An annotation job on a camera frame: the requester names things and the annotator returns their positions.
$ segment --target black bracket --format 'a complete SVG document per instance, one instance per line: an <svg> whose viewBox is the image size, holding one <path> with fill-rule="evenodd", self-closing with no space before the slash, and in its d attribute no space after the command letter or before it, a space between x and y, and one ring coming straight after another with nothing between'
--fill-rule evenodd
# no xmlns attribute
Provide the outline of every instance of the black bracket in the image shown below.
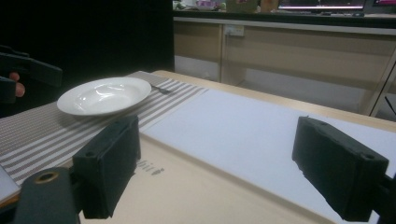
<svg viewBox="0 0 396 224"><path fill-rule="evenodd" d="M332 125L300 117L292 159L344 220L396 223L396 175L385 174L389 160Z"/></svg>
<svg viewBox="0 0 396 224"><path fill-rule="evenodd" d="M51 86L60 87L62 69L47 63L42 63L29 57L29 54L16 51L0 45L0 74L18 72L29 78L41 81ZM0 103L15 102L16 82L9 78L0 78Z"/></svg>
<svg viewBox="0 0 396 224"><path fill-rule="evenodd" d="M27 178L13 204L14 224L79 223L85 218L112 217L140 159L137 116L119 119L73 156L73 167L50 168Z"/></svg>

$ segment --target white mat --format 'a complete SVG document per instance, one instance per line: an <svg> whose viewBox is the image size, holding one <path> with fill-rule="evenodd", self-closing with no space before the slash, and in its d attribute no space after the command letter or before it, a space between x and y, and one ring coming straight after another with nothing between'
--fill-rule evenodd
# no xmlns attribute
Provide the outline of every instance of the white mat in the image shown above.
<svg viewBox="0 0 396 224"><path fill-rule="evenodd" d="M330 123L392 160L396 133L324 118L221 91L207 91L144 131L165 144L205 161L293 203L342 223L291 159L300 116ZM376 223L373 215L371 223Z"/></svg>

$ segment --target light beige cabinet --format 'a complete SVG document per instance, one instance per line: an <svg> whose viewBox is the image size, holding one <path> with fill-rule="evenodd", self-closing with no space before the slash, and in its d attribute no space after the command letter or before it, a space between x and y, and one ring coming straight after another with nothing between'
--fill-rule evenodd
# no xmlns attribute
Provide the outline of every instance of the light beige cabinet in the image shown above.
<svg viewBox="0 0 396 224"><path fill-rule="evenodd" d="M243 36L229 35L227 24L242 26ZM188 18L174 25L181 74L374 117L396 93L396 30Z"/></svg>

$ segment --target gray striped cloth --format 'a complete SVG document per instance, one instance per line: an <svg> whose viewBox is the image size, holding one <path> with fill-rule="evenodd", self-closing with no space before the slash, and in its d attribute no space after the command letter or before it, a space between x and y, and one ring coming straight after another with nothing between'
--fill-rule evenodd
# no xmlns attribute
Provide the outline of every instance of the gray striped cloth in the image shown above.
<svg viewBox="0 0 396 224"><path fill-rule="evenodd" d="M79 117L63 113L56 102L0 119L0 165L20 185L28 176L61 165L115 119L139 117L141 132L188 102L205 88L170 78L137 72L127 77L145 79L171 94L152 89L137 105L109 116Z"/></svg>

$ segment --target plate rim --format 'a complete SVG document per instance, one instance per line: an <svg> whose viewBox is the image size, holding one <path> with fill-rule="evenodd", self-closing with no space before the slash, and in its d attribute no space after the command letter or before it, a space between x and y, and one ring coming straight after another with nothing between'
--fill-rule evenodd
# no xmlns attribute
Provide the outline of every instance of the plate rim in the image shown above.
<svg viewBox="0 0 396 224"><path fill-rule="evenodd" d="M73 103L69 102L69 100L66 100L66 98L71 98L73 97L73 95L79 95L82 94L82 92L80 91L80 89L92 89L92 87L97 87L99 85L106 85L109 84L110 82L116 82L116 83L122 83L123 84L126 83L130 83L133 80L137 80L141 83L143 83L143 85L146 85L145 89L147 89L147 92L144 92L142 94L142 97L140 99L138 99L136 102L134 102L133 104L127 105L123 108L118 108L112 111L106 111L106 112L90 112L90 113L81 113L81 111L78 110L69 110L67 109L67 107L73 107ZM64 92L57 101L57 107L59 110L61 110L62 112L66 113L66 114L70 114L70 115L76 115L76 116L101 116L101 115L109 115L109 114L113 114L113 113L117 113L120 112L122 110L125 110L127 108L130 108L134 105L137 105L138 103L142 102L144 99L146 99L149 94L151 93L151 85L144 79L142 78L138 78L138 77L106 77L106 78L101 78L101 79L97 79L97 80L93 80L93 81L89 81L83 84L80 84L66 92Z"/></svg>

